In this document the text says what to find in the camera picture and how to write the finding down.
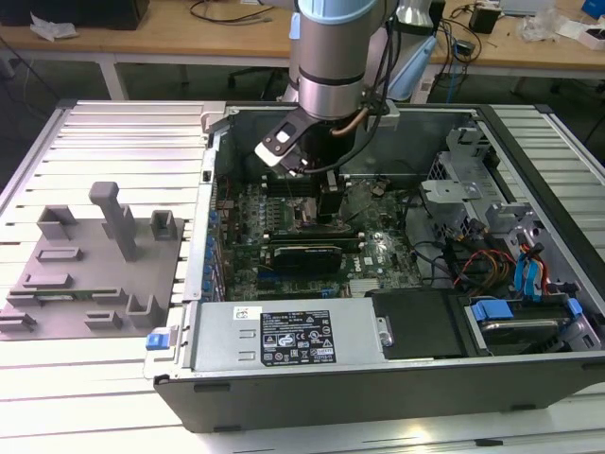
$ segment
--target floor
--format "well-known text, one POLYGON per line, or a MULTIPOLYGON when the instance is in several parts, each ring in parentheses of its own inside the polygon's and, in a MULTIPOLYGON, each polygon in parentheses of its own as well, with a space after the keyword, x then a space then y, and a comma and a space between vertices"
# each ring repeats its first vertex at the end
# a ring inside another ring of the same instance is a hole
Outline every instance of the floor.
MULTIPOLYGON (((36 61, 34 70, 63 98, 107 99, 98 66, 94 63, 36 61)), ((191 82, 183 87, 179 69, 171 65, 122 64, 131 99, 259 99, 268 73, 237 79, 227 87, 227 76, 239 68, 190 66, 191 82)), ((605 114, 605 97, 595 88, 597 80, 566 80, 557 94, 550 91, 551 79, 527 79, 518 95, 510 92, 515 80, 501 77, 470 76, 455 91, 452 102, 490 104, 549 105, 571 131, 583 140, 596 121, 605 114)), ((445 102, 449 80, 436 87, 429 102, 445 102)), ((285 88, 278 80, 269 98, 285 88)), ((16 64, 15 77, 0 81, 0 189, 8 182, 29 146, 53 111, 54 98, 23 64, 16 64)), ((593 134, 589 150, 605 161, 605 124, 593 134)))

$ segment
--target blue clip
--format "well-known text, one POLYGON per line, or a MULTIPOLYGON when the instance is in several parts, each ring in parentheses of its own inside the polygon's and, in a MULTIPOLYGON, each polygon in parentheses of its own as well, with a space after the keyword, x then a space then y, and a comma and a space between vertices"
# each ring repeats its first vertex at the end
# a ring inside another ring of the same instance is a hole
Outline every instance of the blue clip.
POLYGON ((170 348, 169 333, 151 333, 147 335, 145 347, 148 351, 167 350, 170 348))
POLYGON ((530 296, 533 301, 540 301, 540 295, 536 295, 534 290, 536 276, 538 275, 538 264, 534 261, 529 263, 529 269, 527 270, 526 284, 524 293, 526 296, 530 296))
POLYGON ((582 315, 582 306, 579 305, 579 301, 576 298, 569 298, 567 300, 567 305, 569 306, 569 310, 574 314, 574 319, 582 315))
POLYGON ((480 300, 471 306, 475 320, 512 319, 512 311, 506 300, 480 300))
POLYGON ((521 291, 523 289, 523 269, 526 267, 525 264, 526 255, 522 253, 519 255, 517 260, 517 268, 514 270, 514 289, 521 291))

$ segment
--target vertical post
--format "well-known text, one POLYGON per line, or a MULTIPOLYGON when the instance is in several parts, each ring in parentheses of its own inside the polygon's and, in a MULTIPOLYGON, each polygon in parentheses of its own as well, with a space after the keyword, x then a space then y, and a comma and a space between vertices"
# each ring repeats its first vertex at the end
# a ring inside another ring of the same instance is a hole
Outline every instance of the vertical post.
POLYGON ((435 76, 440 72, 440 66, 438 64, 429 64, 424 69, 423 76, 420 78, 412 96, 409 100, 411 104, 426 104, 428 96, 431 94, 433 89, 433 83, 435 82, 435 76))
POLYGON ((126 90, 126 84, 124 80, 117 72, 115 62, 113 61, 99 61, 98 65, 103 73, 105 84, 107 85, 107 91, 110 94, 110 98, 113 101, 125 101, 128 100, 129 94, 126 90))
POLYGON ((117 202, 118 192, 120 189, 114 182, 96 182, 88 197, 92 203, 101 208, 124 260, 134 262, 136 260, 136 243, 134 235, 124 219, 123 210, 117 202))

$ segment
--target warning label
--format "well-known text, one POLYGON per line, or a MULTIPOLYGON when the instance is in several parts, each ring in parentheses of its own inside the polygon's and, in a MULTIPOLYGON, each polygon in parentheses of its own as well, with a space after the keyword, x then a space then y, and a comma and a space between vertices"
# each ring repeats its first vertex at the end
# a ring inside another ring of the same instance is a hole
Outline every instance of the warning label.
POLYGON ((261 361, 266 366, 337 362, 330 311, 261 314, 261 361))

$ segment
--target wooden table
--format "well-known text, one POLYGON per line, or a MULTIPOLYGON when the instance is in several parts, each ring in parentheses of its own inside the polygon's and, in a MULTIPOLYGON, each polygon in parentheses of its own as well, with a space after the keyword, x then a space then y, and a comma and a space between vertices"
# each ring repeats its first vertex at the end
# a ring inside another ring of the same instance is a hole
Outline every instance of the wooden table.
MULTIPOLYGON (((139 28, 116 31, 78 28, 79 37, 50 43, 34 35, 28 27, 1 27, 0 35, 24 58, 34 60, 94 61, 99 64, 112 99, 128 98, 123 80, 116 71, 119 62, 217 64, 236 66, 287 66, 290 44, 290 12, 275 9, 267 14, 271 22, 254 26, 210 24, 189 14, 188 0, 150 0, 149 10, 139 28)), ((469 0, 448 0, 445 16, 469 0)), ((558 0, 560 11, 571 19, 586 19, 582 0, 558 0)), ((237 17, 262 7, 240 5, 238 0, 213 4, 208 14, 215 18, 237 17)), ((458 21, 468 25, 470 14, 458 21)), ((491 35, 481 35, 483 50, 468 73, 517 77, 561 79, 605 78, 605 54, 561 37, 558 42, 524 43, 516 34, 519 19, 498 21, 491 35)), ((475 41, 459 26, 459 39, 475 41)), ((444 37, 434 52, 414 102, 426 102, 432 80, 445 59, 444 37)), ((0 61, 14 58, 0 48, 0 61)))
MULTIPOLYGON (((454 8, 468 3, 469 0, 448 0, 444 17, 449 18, 454 8)), ((557 8, 561 15, 586 24, 594 23, 594 20, 581 11, 582 4, 583 0, 557 0, 557 8)), ((462 13, 455 20, 468 26, 470 18, 470 13, 462 13)), ((492 34, 479 34, 483 48, 479 58, 468 66, 467 72, 519 78, 605 78, 605 53, 590 50, 577 41, 563 36, 556 42, 525 43, 517 36, 516 29, 520 21, 521 19, 516 17, 503 17, 496 23, 492 34)), ((461 26, 453 25, 453 35, 457 39, 476 44, 476 38, 461 26)), ((422 83, 419 84, 412 98, 413 102, 426 102, 430 93, 429 87, 442 69, 447 54, 445 36, 442 32, 439 32, 438 39, 439 43, 433 52, 431 64, 424 71, 422 83)))
MULTIPOLYGON (((137 30, 78 27, 80 36, 51 43, 25 26, 0 26, 0 35, 25 59, 94 61, 99 64, 112 99, 128 99, 115 65, 130 63, 288 66, 291 13, 275 9, 270 22, 253 26, 221 26, 189 13, 188 0, 150 0, 137 30)), ((217 19, 250 14, 263 7, 237 0, 211 5, 217 19)), ((14 58, 0 48, 0 60, 14 58)))

